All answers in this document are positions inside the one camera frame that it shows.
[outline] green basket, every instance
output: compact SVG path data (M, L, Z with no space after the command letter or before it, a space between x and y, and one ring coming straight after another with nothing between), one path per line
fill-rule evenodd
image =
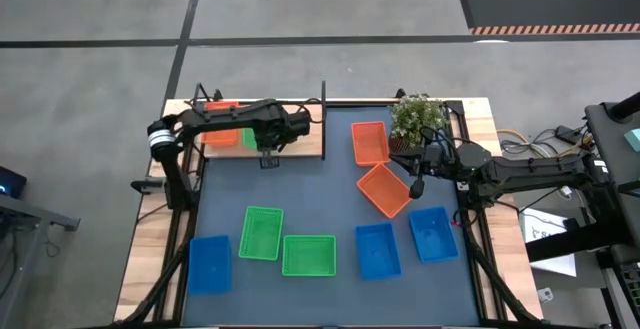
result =
M242 145L247 149L258 150L256 143L256 135L251 128L245 128L242 131Z
M238 256L247 259L278 260L283 216L282 209L247 207Z
M333 235L285 235L282 275L335 276L336 237Z

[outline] plastic basket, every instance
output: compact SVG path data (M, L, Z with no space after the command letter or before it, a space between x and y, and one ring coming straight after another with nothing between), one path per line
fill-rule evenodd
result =
M356 227L356 247L363 280L383 280L402 275L391 223Z
M456 240L444 207L412 211L409 225L421 262L435 263L458 257Z
M369 170L360 180L358 188L387 218L392 219L410 201L407 187L384 164Z
M228 235L191 240L188 278L190 294L222 294L231 290L231 243Z
M227 109L238 106L238 102L207 102L204 108L207 111ZM229 147L238 144L238 129L219 130L202 133L202 142L212 147Z
M238 256L278 260L283 216L282 209L247 207Z
M351 136L358 166L389 162L389 144L383 122L353 123Z
M256 136L253 133L253 129L245 128L242 130L242 145L247 149L258 150L258 144L256 143Z
M285 235L282 275L336 275L336 237L333 235Z

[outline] blue plastic basket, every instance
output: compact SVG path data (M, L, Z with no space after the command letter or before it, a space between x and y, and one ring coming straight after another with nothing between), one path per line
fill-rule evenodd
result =
M231 243L228 235L191 240L189 294L222 294L231 290Z
M436 263L458 257L456 240L444 207L409 213L409 225L421 262Z
M402 275L391 223L356 227L356 247L363 280L382 280Z

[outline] concrete floor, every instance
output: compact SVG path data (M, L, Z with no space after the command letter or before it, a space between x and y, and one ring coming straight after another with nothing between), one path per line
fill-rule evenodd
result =
M0 0L0 41L177 38L187 1ZM200 0L191 37L467 32L458 0ZM82 217L77 233L52 232L57 258L43 249L24 327L110 322L140 200L129 182L145 174L145 127L160 113L174 54L0 50L0 164L30 179L30 202ZM535 134L577 125L585 105L637 91L639 61L640 41L190 48L177 97L199 81L228 97L317 96L325 79L335 97L399 87L486 96L498 127ZM536 272L539 285L571 283L564 279ZM598 287L597 279L579 284ZM543 307L547 319L607 320L599 291L562 290ZM593 300L576 300L585 295Z

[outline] orange plastic basket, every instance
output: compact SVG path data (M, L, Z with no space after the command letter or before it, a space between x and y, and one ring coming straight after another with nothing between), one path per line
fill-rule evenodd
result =
M238 106L238 102L207 102L205 110L227 109L230 106ZM239 129L220 130L215 132L202 133L202 142L212 147L228 147L238 144Z
M389 162L389 144L383 122L353 123L351 136L358 166Z
M358 188L389 219L411 201L409 187L384 164L374 166L358 180Z

